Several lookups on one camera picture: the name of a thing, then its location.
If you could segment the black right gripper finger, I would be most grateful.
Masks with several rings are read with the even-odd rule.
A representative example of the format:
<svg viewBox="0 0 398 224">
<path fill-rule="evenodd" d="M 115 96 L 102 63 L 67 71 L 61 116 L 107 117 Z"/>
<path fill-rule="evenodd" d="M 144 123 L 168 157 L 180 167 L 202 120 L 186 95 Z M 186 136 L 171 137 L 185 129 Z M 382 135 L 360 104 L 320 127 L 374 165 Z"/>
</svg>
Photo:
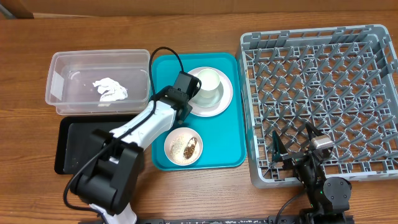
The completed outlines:
<svg viewBox="0 0 398 224">
<path fill-rule="evenodd" d="M 276 131 L 272 132 L 272 147 L 272 161 L 282 162 L 284 160 L 283 157 L 286 156 L 288 152 Z"/>
<path fill-rule="evenodd" d="M 309 139 L 313 139 L 315 137 L 319 137 L 319 136 L 323 135 L 323 133 L 320 130 L 318 130 L 316 127 L 314 127 L 314 125 L 312 123 L 306 122 L 305 128 L 307 130 Z"/>
</svg>

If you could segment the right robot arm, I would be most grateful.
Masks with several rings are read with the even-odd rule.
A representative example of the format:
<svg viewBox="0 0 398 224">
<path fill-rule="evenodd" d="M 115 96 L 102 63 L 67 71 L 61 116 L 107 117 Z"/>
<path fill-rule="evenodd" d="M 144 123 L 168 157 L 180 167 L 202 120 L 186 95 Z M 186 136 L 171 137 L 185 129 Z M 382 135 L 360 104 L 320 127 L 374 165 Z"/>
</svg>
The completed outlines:
<svg viewBox="0 0 398 224">
<path fill-rule="evenodd" d="M 307 194 L 311 207 L 301 209 L 295 223 L 354 223 L 353 217 L 345 215 L 349 210 L 351 182 L 342 177 L 327 177 L 322 169 L 335 143 L 311 123 L 306 123 L 305 129 L 309 145 L 305 151 L 295 153 L 289 153 L 277 132 L 272 132 L 272 160 L 282 162 L 284 170 L 292 170 L 303 185 L 303 190 L 280 208 L 274 222 L 280 223 L 284 209 Z"/>
</svg>

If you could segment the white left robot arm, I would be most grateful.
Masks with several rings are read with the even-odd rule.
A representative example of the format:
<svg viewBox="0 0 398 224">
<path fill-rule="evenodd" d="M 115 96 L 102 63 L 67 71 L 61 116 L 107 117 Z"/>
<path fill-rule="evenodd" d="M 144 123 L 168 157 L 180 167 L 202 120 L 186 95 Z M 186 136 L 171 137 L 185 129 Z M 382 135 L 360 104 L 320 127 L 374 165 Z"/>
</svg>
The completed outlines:
<svg viewBox="0 0 398 224">
<path fill-rule="evenodd" d="M 175 123 L 183 123 L 192 107 L 189 101 L 200 91 L 199 78 L 180 72 L 172 86 L 151 97 L 147 108 L 125 125 L 107 133 L 96 130 L 100 151 L 71 178 L 64 192 L 72 192 L 103 223 L 135 223 L 129 204 L 144 166 L 144 150 Z"/>
</svg>

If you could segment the cream plastic cup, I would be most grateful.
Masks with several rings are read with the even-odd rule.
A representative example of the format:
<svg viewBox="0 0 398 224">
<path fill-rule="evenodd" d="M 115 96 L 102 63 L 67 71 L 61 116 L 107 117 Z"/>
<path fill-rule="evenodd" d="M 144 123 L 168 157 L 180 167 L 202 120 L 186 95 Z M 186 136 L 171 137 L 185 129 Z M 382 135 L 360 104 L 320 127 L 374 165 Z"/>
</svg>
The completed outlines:
<svg viewBox="0 0 398 224">
<path fill-rule="evenodd" d="M 212 98 L 216 94 L 216 89 L 220 85 L 220 76 L 210 68 L 201 70 L 197 77 L 201 81 L 201 87 L 198 94 L 203 98 Z"/>
</svg>

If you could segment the white tissue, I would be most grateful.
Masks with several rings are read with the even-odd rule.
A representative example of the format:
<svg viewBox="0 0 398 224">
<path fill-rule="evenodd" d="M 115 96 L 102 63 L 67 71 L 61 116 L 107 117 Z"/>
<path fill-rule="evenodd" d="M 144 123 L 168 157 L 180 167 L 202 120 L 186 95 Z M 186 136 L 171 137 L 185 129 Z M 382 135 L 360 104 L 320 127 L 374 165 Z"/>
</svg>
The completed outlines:
<svg viewBox="0 0 398 224">
<path fill-rule="evenodd" d="M 128 97 L 127 89 L 109 77 L 93 82 L 93 86 L 101 95 L 100 101 L 118 101 Z"/>
</svg>

